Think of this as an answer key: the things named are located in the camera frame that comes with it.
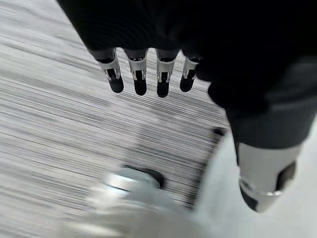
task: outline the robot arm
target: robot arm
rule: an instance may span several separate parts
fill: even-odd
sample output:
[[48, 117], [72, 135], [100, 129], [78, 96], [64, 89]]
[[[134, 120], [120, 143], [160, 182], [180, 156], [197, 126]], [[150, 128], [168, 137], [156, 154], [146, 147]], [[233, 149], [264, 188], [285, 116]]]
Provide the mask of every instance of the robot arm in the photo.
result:
[[[294, 55], [291, 49], [296, 47], [281, 40], [284, 35], [280, 29], [286, 26], [279, 19], [293, 24], [293, 15], [289, 18], [283, 5], [275, 4], [272, 8], [266, 4], [267, 11], [275, 10], [272, 14], [265, 9], [250, 13], [249, 17], [259, 26], [254, 32], [254, 28], [248, 28], [250, 19], [245, 21], [239, 12], [244, 9], [243, 4], [250, 4], [244, 1], [237, 2], [238, 5], [235, 1], [217, 1], [214, 4], [219, 5], [212, 9], [200, 1], [183, 4], [163, 0], [57, 1], [116, 93], [123, 90], [116, 47], [124, 48], [128, 56], [138, 95], [146, 92], [147, 49], [157, 49], [160, 97], [168, 94], [179, 49], [186, 52], [180, 88], [189, 91], [196, 74], [212, 82], [209, 95], [226, 109], [241, 171], [241, 192], [248, 206], [262, 212], [283, 193], [294, 177], [300, 144], [308, 135], [317, 107], [317, 62], [290, 60], [297, 59], [300, 53]], [[303, 4], [296, 4], [293, 13], [299, 12], [297, 9]], [[200, 17], [190, 17], [195, 12]], [[234, 20], [223, 31], [219, 21], [228, 15]], [[267, 15], [271, 21], [263, 25]], [[245, 41], [235, 35], [237, 28]], [[231, 43], [228, 39], [233, 38], [236, 41]]]

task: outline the silver metal object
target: silver metal object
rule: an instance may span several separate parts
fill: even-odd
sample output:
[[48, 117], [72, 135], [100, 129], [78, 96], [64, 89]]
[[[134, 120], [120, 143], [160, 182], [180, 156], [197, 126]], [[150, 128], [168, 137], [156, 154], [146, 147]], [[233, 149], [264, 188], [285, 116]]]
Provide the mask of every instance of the silver metal object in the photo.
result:
[[193, 62], [188, 57], [185, 58], [184, 69], [183, 69], [183, 76], [185, 79], [187, 79], [189, 71], [195, 70], [198, 64], [199, 64], [198, 62]]
[[159, 183], [149, 174], [130, 168], [123, 168], [115, 174], [105, 175], [103, 183], [125, 191], [135, 191], [145, 186], [159, 188]]
[[243, 198], [256, 212], [264, 212], [288, 187], [295, 175], [300, 146], [262, 149], [241, 143], [238, 148]]
[[59, 238], [206, 238], [190, 213], [149, 174], [123, 168], [104, 177], [84, 221], [64, 222]]

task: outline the striped carpet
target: striped carpet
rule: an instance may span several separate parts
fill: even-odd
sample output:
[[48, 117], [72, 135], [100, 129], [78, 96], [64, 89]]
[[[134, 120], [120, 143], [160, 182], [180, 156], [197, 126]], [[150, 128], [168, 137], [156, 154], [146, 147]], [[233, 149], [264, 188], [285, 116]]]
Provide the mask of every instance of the striped carpet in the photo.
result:
[[208, 84], [179, 89], [180, 53], [169, 96], [156, 95], [148, 53], [145, 96], [134, 93], [118, 49], [125, 89], [110, 91], [99, 66], [54, 0], [0, 0], [0, 237], [48, 237], [62, 217], [87, 208], [89, 187], [122, 164], [150, 167], [191, 206], [212, 129], [227, 127]]

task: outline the robot finger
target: robot finger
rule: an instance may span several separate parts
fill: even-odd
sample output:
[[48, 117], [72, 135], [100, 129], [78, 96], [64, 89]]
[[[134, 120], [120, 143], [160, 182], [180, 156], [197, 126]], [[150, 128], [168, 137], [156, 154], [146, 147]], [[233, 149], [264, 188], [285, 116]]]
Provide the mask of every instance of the robot finger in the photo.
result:
[[157, 93], [159, 97], [164, 98], [168, 95], [169, 81], [173, 73], [174, 63], [179, 50], [166, 51], [156, 49], [156, 51], [158, 76]]
[[128, 56], [130, 70], [134, 80], [135, 92], [142, 96], [147, 91], [146, 72], [147, 72], [147, 52], [144, 50], [124, 50]]
[[120, 93], [123, 91], [123, 81], [120, 73], [120, 65], [116, 55], [115, 48], [109, 48], [103, 51], [102, 57], [96, 57], [100, 67], [109, 81], [113, 92]]

